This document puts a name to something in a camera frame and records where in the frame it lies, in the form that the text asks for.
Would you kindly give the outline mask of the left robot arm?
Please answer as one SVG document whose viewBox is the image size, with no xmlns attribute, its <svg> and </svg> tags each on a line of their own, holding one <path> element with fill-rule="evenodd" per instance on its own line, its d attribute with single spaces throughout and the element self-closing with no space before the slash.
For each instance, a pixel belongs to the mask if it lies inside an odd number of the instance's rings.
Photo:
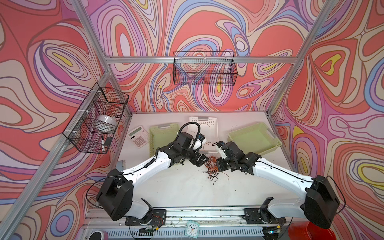
<svg viewBox="0 0 384 240">
<path fill-rule="evenodd" d="M 207 156 L 199 153 L 205 142 L 199 123 L 184 124 L 171 143 L 157 148 L 146 161 L 123 171 L 110 171 L 97 194 L 97 202 L 113 221 L 135 218 L 142 224 L 149 223 L 153 218 L 153 207 L 143 198 L 134 199 L 135 188 L 161 171 L 177 164 L 184 165 L 186 160 L 197 167 L 202 166 L 208 161 Z"/>
</svg>

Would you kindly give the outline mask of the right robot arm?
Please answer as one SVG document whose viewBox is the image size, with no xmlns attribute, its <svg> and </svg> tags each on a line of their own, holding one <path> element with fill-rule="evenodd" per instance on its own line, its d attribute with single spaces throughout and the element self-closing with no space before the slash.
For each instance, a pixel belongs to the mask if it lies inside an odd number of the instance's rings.
<svg viewBox="0 0 384 240">
<path fill-rule="evenodd" d="M 269 222 L 271 217 L 301 218 L 322 229 L 329 229 L 335 216 L 340 213 L 340 200 L 329 181 L 330 176 L 318 175 L 313 178 L 292 172 L 259 154 L 244 154 L 234 142 L 219 141 L 215 145 L 221 155 L 217 162 L 219 171 L 240 171 L 245 175 L 260 177 L 296 195 L 295 199 L 266 199 L 261 208 L 264 222 Z"/>
</svg>

